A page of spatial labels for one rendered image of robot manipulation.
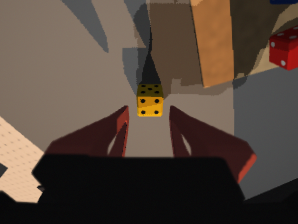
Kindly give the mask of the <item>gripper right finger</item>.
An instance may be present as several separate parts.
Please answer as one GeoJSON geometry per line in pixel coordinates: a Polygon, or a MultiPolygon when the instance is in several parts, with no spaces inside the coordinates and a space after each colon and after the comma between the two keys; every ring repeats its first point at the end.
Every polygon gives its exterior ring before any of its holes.
{"type": "Polygon", "coordinates": [[[169,124],[173,157],[224,158],[237,184],[257,159],[246,141],[193,118],[173,105],[170,106],[169,124]],[[182,135],[190,146],[191,156],[182,135]]]}

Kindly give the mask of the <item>red die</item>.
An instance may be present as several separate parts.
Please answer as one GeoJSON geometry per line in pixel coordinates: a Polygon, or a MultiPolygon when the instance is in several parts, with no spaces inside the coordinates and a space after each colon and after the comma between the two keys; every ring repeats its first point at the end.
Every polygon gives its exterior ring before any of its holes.
{"type": "Polygon", "coordinates": [[[269,38],[269,62],[288,71],[298,67],[298,25],[269,38]]]}

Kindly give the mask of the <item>tan flat mat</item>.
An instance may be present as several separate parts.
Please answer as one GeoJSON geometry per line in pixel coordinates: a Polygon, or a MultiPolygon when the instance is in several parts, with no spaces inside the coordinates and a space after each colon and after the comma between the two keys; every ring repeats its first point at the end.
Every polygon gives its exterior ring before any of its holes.
{"type": "Polygon", "coordinates": [[[189,0],[204,88],[279,67],[269,38],[298,25],[298,4],[189,0]]]}

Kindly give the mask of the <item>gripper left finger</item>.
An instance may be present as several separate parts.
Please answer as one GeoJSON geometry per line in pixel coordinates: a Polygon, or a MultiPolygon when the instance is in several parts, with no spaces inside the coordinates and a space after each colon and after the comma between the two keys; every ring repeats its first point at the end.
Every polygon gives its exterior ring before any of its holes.
{"type": "Polygon", "coordinates": [[[128,127],[129,109],[128,105],[125,105],[101,120],[52,141],[44,154],[125,157],[128,127]],[[114,137],[115,142],[108,154],[109,145],[114,137]]]}

